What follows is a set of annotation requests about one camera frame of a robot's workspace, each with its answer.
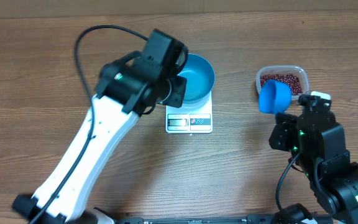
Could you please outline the blue plastic measuring scoop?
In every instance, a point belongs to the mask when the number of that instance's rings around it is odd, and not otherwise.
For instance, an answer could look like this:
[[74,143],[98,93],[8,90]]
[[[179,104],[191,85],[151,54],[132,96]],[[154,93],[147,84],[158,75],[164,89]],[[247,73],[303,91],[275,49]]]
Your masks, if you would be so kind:
[[259,94],[259,110],[266,114],[284,113],[291,104],[291,88],[276,80],[268,80]]

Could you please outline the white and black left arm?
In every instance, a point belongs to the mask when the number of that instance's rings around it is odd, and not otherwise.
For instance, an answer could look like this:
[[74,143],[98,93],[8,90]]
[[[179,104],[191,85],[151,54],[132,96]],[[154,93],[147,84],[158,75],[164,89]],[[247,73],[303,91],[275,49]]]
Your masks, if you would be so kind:
[[173,72],[162,84],[168,92],[139,103],[122,104],[115,94],[129,90],[136,79],[145,78],[153,66],[162,67],[150,57],[134,51],[106,64],[101,69],[97,94],[80,130],[50,177],[33,195],[19,194],[12,209],[30,223],[78,223],[83,219],[93,186],[122,138],[134,127],[146,107],[159,103],[180,107],[185,94],[186,78],[179,74],[188,60],[185,50]]

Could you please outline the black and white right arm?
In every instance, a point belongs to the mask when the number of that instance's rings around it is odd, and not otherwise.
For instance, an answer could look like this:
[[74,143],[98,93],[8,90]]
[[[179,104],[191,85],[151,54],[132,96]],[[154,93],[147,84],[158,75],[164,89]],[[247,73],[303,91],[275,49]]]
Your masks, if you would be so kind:
[[351,161],[344,128],[334,114],[279,113],[275,120],[270,146],[291,153],[317,202],[332,218],[358,224],[358,163]]

